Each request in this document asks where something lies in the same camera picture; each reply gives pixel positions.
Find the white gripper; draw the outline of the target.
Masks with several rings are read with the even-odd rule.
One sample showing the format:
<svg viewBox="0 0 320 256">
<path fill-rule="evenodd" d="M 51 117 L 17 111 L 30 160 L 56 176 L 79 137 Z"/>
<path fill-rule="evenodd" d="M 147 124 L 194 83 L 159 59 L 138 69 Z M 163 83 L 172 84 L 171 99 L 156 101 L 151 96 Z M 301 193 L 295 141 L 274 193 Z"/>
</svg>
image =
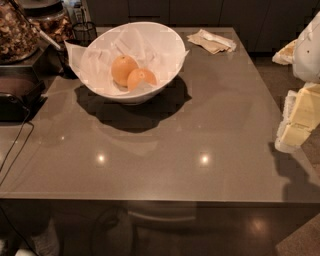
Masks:
<svg viewBox="0 0 320 256">
<path fill-rule="evenodd" d="M 272 57 L 274 63 L 291 65 L 293 74 L 306 83 L 298 92 L 289 90 L 285 98 L 275 148 L 294 153 L 320 124 L 320 12 L 300 33 Z"/>
</svg>

